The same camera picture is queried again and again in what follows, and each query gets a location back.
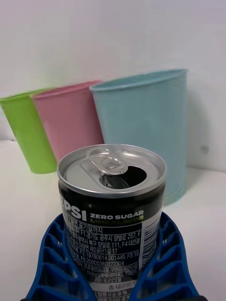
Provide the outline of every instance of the blue plastic holder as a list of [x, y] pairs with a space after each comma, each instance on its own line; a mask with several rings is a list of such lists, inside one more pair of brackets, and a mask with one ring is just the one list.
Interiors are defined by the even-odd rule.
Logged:
[[[189, 275], [183, 238], [175, 223], [162, 213], [154, 256], [137, 281], [129, 301], [178, 301], [199, 296]], [[62, 214], [49, 226], [40, 247], [32, 301], [97, 301], [71, 259], [65, 243]]]

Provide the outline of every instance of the white table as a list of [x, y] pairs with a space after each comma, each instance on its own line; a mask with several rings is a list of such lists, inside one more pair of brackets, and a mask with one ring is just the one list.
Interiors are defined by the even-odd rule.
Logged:
[[[192, 280], [209, 301], [225, 301], [226, 174], [187, 169], [187, 190], [164, 207], [181, 231]], [[0, 300], [30, 289], [40, 243], [61, 213], [57, 175], [32, 174], [17, 142], [0, 142]]]

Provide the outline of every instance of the pink cup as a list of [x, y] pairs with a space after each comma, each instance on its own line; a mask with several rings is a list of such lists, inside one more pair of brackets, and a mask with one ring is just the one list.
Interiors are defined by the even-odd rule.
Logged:
[[102, 144], [103, 136], [89, 86], [99, 81], [60, 87], [32, 95], [54, 155]]

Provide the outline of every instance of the white surface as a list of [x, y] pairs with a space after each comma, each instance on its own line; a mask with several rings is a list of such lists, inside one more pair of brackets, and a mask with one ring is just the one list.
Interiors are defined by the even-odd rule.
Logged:
[[0, 106], [0, 140], [14, 140], [14, 141], [16, 140], [1, 106]]
[[[40, 243], [61, 213], [57, 175], [32, 174], [17, 142], [0, 142], [0, 300], [18, 301], [33, 282]], [[164, 208], [185, 241], [200, 294], [225, 301], [226, 174], [187, 169], [187, 191]]]
[[0, 96], [188, 68], [188, 165], [226, 171], [225, 11], [223, 0], [4, 1]]

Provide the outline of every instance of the soda can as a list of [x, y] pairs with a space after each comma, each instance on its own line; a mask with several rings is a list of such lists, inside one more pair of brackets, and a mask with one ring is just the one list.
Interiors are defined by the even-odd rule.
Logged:
[[126, 301], [156, 248], [167, 167], [157, 154], [101, 144], [66, 155], [59, 191], [68, 251], [98, 301]]

